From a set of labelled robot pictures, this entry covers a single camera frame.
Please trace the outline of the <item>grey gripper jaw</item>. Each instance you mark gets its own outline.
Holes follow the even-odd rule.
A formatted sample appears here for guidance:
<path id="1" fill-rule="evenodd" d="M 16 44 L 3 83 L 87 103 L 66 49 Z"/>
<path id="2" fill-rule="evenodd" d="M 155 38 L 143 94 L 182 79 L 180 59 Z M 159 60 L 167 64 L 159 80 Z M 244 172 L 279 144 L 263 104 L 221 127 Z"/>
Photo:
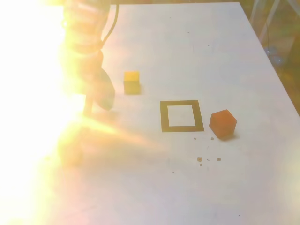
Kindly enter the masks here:
<path id="1" fill-rule="evenodd" d="M 92 112 L 93 102 L 95 100 L 95 77 L 91 77 L 86 85 L 86 98 L 83 109 L 83 115 L 90 115 Z"/>
<path id="2" fill-rule="evenodd" d="M 100 69 L 93 80 L 93 97 L 96 104 L 104 110 L 111 110 L 115 100 L 115 88 L 104 69 Z"/>

